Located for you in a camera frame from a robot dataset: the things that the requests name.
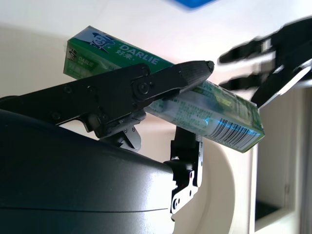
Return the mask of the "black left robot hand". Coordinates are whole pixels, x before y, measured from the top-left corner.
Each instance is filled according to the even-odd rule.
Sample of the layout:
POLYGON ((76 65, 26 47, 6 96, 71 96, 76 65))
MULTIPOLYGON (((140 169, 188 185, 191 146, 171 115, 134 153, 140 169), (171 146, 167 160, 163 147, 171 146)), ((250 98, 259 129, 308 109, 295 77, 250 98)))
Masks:
POLYGON ((218 64, 250 60, 274 53, 274 58, 259 64, 250 75, 219 84, 229 91, 255 89, 251 102, 262 108, 293 87, 312 85, 312 19, 305 17, 285 24, 262 38, 254 38, 221 55, 218 64))

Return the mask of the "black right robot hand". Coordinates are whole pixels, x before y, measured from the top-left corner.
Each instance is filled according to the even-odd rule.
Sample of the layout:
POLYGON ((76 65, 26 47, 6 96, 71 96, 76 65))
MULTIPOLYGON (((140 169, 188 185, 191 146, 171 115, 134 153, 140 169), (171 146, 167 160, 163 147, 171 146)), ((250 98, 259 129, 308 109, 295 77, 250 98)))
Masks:
POLYGON ((139 63, 0 100, 3 234, 171 234, 202 182, 202 137, 163 163, 137 153, 145 108, 203 83, 212 61, 139 63))

